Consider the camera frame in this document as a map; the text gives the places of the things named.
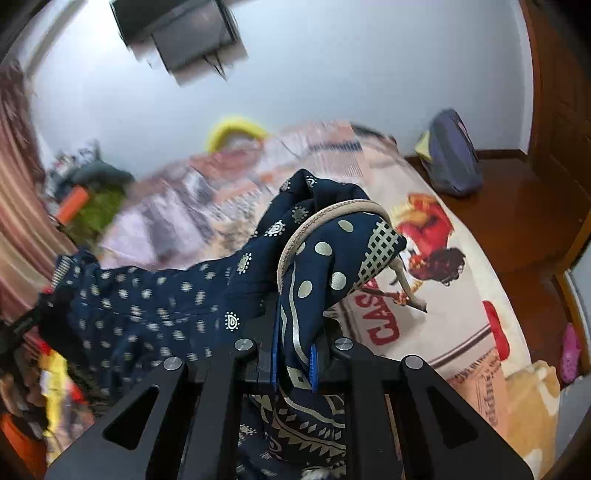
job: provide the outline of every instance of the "striped curtain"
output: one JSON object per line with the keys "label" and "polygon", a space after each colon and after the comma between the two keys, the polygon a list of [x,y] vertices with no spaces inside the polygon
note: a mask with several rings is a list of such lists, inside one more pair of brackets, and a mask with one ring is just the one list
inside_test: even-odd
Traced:
{"label": "striped curtain", "polygon": [[0,314],[14,320],[48,285],[72,243],[52,225],[38,192],[45,179],[18,64],[0,72]]}

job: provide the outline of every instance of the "pink slipper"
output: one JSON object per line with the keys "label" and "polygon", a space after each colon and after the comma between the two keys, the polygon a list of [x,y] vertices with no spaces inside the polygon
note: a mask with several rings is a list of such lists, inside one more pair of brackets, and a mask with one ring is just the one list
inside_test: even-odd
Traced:
{"label": "pink slipper", "polygon": [[579,357],[581,355],[581,343],[574,331],[574,326],[569,323],[564,331],[562,358],[560,359],[560,377],[564,383],[572,383],[579,376]]}

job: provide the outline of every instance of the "silver bolt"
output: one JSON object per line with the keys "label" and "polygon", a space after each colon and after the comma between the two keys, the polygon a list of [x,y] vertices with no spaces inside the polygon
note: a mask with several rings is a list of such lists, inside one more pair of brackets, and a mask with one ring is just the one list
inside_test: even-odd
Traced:
{"label": "silver bolt", "polygon": [[335,347],[341,351],[351,350],[353,348],[353,340],[347,337],[337,338],[335,340]]}
{"label": "silver bolt", "polygon": [[406,357],[404,363],[407,364],[407,367],[412,368],[413,370],[419,370],[423,366],[423,359],[416,355],[409,355]]}
{"label": "silver bolt", "polygon": [[236,340],[236,342],[234,342],[234,348],[239,352],[246,352],[247,350],[250,350],[252,345],[254,345],[254,343],[252,343],[250,338],[239,338]]}
{"label": "silver bolt", "polygon": [[169,356],[165,361],[164,361],[164,368],[166,370],[169,371],[173,371],[176,370],[177,368],[180,368],[180,366],[183,364],[183,361],[177,357],[177,356]]}

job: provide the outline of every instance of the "gray backpack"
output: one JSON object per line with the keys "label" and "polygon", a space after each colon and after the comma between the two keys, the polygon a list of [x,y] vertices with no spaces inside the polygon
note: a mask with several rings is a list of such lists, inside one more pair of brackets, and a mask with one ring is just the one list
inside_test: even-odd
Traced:
{"label": "gray backpack", "polygon": [[414,147],[439,193],[463,197],[482,187],[482,171],[462,119],[443,110]]}

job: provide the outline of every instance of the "polka dot fabric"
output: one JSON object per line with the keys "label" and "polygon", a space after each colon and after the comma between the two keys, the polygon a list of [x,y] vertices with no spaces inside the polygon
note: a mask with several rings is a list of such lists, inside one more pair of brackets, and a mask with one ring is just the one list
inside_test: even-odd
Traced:
{"label": "polka dot fabric", "polygon": [[[249,320],[262,313],[267,294],[276,291],[281,252],[297,228],[315,213],[352,199],[367,196],[358,186],[300,170],[271,202],[258,234],[231,257],[155,273],[136,267],[101,270],[87,251],[60,257],[53,283],[56,292],[73,293],[67,324],[80,339],[96,389],[117,400],[166,357],[195,362],[240,338]],[[274,405],[266,397],[251,399],[273,458],[301,463],[323,456],[324,465],[344,461],[342,399],[311,392],[313,339],[323,326],[323,312],[383,270],[404,247],[404,238],[379,215],[356,212],[318,226],[297,248],[277,309],[279,396]],[[57,343],[50,345],[68,351]]]}

